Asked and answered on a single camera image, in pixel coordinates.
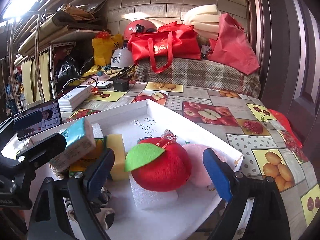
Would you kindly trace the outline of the teal tissue pack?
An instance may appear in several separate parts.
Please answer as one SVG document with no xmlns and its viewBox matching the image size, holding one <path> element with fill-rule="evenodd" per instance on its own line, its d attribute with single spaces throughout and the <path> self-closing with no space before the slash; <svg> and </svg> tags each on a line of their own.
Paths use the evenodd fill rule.
<svg viewBox="0 0 320 240">
<path fill-rule="evenodd" d="M 64 171 L 95 148 L 93 128 L 86 118 L 79 119 L 61 135 L 66 139 L 66 148 L 49 161 L 58 172 Z"/>
</svg>

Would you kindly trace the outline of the yellow rectangular sponge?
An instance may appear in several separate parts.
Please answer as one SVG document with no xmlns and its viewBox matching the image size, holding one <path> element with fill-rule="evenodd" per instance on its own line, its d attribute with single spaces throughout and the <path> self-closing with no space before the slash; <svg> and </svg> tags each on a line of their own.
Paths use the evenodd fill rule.
<svg viewBox="0 0 320 240">
<path fill-rule="evenodd" d="M 106 136 L 106 147 L 114 152 L 114 165 L 111 169 L 108 180 L 128 180 L 129 175 L 125 172 L 125 147 L 121 134 L 109 134 Z"/>
</svg>

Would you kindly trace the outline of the grey metal door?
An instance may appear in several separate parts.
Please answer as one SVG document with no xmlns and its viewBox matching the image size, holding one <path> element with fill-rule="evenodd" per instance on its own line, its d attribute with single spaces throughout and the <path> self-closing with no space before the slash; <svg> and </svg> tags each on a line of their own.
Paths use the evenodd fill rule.
<svg viewBox="0 0 320 240">
<path fill-rule="evenodd" d="M 303 0 L 246 0 L 265 106 L 283 113 L 307 152 L 319 147 L 319 22 Z"/>
</svg>

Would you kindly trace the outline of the cream foam roll stack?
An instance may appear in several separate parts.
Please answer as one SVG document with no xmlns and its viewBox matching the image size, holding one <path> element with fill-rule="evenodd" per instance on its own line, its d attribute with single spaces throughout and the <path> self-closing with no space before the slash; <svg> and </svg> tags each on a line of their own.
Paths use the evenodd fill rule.
<svg viewBox="0 0 320 240">
<path fill-rule="evenodd" d="M 182 21 L 186 25 L 193 25 L 199 36 L 217 40 L 220 16 L 221 12 L 215 4 L 201 5 L 186 12 Z"/>
</svg>

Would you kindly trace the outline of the red tote bag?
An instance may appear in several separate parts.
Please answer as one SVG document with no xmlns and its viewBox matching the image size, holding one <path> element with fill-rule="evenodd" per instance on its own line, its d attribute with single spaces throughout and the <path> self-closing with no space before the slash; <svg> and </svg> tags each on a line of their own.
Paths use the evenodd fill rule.
<svg viewBox="0 0 320 240">
<path fill-rule="evenodd" d="M 135 63 L 149 59 L 156 74 L 168 69 L 174 58 L 201 59 L 194 26 L 177 22 L 165 24 L 153 33 L 132 34 L 127 47 Z"/>
</svg>

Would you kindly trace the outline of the cow print scrunchie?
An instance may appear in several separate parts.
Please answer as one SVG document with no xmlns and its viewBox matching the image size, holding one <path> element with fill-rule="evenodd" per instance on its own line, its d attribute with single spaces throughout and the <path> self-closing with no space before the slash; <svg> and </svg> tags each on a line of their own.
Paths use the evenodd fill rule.
<svg viewBox="0 0 320 240">
<path fill-rule="evenodd" d="M 111 207 L 107 207 L 111 199 L 111 192 L 103 186 L 100 190 L 98 197 L 90 202 L 90 205 L 97 217 L 100 225 L 104 230 L 108 230 L 114 223 L 115 211 Z M 74 208 L 70 198 L 65 198 L 65 207 L 67 216 L 70 221 L 78 223 Z"/>
</svg>

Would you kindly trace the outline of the red helmet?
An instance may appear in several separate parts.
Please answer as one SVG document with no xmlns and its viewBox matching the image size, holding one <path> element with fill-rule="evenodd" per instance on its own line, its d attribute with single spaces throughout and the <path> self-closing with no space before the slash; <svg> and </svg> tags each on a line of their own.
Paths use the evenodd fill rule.
<svg viewBox="0 0 320 240">
<path fill-rule="evenodd" d="M 153 33 L 157 27 L 149 20 L 135 20 L 130 22 L 124 30 L 124 40 L 129 40 L 132 34 L 136 33 Z"/>
</svg>

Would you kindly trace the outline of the white foam block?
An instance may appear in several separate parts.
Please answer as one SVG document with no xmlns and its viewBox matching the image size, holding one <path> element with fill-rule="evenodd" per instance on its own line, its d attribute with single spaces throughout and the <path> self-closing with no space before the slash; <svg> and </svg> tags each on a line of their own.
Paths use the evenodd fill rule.
<svg viewBox="0 0 320 240">
<path fill-rule="evenodd" d="M 169 192 L 149 191 L 138 185 L 131 174 L 129 175 L 129 180 L 133 200 L 140 210 L 155 209 L 178 199 L 178 194 L 175 190 Z"/>
</svg>

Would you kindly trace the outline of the yellow green tissue pack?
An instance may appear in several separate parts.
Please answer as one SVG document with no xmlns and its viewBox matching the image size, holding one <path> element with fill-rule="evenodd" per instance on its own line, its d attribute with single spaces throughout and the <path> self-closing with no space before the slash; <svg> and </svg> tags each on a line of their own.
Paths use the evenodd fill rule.
<svg viewBox="0 0 320 240">
<path fill-rule="evenodd" d="M 100 157 L 105 145 L 104 139 L 95 139 L 95 148 L 70 166 L 69 176 L 71 177 L 76 172 L 84 172 L 89 165 L 94 163 Z"/>
</svg>

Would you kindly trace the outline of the pink fluffy pompom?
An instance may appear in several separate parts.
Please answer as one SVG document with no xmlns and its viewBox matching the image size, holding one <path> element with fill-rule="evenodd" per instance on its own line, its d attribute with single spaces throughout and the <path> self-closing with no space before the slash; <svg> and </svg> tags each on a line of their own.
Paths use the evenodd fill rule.
<svg viewBox="0 0 320 240">
<path fill-rule="evenodd" d="M 186 150 L 192 165 L 189 181 L 196 187 L 207 187 L 213 185 L 213 182 L 203 164 L 203 152 L 209 147 L 200 144 L 185 144 L 182 147 Z"/>
</svg>

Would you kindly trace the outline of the white helmet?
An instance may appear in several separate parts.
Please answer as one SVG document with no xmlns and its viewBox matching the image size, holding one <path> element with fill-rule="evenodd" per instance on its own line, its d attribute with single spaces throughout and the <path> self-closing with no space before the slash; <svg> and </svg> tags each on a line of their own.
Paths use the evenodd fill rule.
<svg viewBox="0 0 320 240">
<path fill-rule="evenodd" d="M 111 57 L 111 67 L 124 69 L 134 64 L 132 53 L 126 47 L 116 49 Z"/>
</svg>

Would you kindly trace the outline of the metal storage shelf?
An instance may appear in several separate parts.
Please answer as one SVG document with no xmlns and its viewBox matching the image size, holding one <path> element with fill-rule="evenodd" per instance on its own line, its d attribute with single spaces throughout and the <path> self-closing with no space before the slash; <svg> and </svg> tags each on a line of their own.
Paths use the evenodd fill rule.
<svg viewBox="0 0 320 240">
<path fill-rule="evenodd" d="M 10 74 L 13 91 L 8 94 L 19 112 L 58 97 L 62 85 L 79 77 L 93 66 L 92 39 L 107 29 L 100 15 L 104 3 L 92 11 L 66 7 L 43 20 L 45 12 L 36 15 L 36 24 L 25 32 L 25 41 L 18 44 L 17 33 L 9 41 Z"/>
</svg>

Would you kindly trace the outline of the grey knotted scrunchie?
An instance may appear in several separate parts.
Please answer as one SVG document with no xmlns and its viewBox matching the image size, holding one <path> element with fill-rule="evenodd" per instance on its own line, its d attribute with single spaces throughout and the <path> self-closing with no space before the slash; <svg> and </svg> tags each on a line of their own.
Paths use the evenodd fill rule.
<svg viewBox="0 0 320 240">
<path fill-rule="evenodd" d="M 144 138 L 140 138 L 137 142 L 138 143 L 143 143 L 143 142 L 157 143 L 161 139 L 165 139 L 168 141 L 176 141 L 177 136 L 171 130 L 166 129 L 164 131 L 164 133 L 162 135 L 160 135 L 159 137 L 151 137 L 151 136 L 144 137 Z"/>
</svg>

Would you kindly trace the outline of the red plush apple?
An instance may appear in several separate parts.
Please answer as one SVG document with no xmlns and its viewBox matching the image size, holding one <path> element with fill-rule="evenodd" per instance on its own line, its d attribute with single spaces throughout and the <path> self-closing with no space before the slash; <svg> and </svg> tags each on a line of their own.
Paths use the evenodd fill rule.
<svg viewBox="0 0 320 240">
<path fill-rule="evenodd" d="M 180 188 L 189 180 L 191 169 L 188 154 L 177 140 L 137 143 L 125 158 L 125 171 L 149 191 L 169 192 Z"/>
</svg>

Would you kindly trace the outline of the white power bank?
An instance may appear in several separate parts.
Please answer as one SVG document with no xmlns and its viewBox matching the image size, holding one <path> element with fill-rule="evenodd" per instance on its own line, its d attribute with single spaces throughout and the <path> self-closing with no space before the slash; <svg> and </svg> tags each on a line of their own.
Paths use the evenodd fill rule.
<svg viewBox="0 0 320 240">
<path fill-rule="evenodd" d="M 91 95 L 90 85 L 80 85 L 59 98 L 61 112 L 72 112 Z"/>
</svg>

